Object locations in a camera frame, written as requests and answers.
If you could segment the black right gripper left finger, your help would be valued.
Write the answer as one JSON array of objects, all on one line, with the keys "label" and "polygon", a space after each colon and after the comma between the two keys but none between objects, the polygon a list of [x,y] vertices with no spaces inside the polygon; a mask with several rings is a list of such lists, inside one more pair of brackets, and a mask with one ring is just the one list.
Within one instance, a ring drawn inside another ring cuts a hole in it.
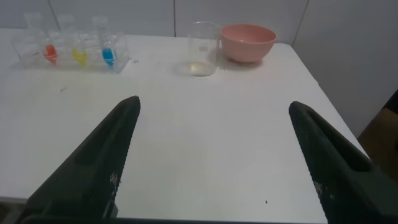
[{"label": "black right gripper left finger", "polygon": [[119,102],[29,197],[27,216],[114,218],[140,109],[138,96]]}]

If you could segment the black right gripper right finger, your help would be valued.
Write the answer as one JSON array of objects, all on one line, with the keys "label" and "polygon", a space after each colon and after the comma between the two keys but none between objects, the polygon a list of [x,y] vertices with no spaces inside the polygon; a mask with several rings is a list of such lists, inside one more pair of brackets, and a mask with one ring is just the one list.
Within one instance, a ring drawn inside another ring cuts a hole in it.
[{"label": "black right gripper right finger", "polygon": [[328,223],[397,223],[397,185],[311,107],[289,115]]}]

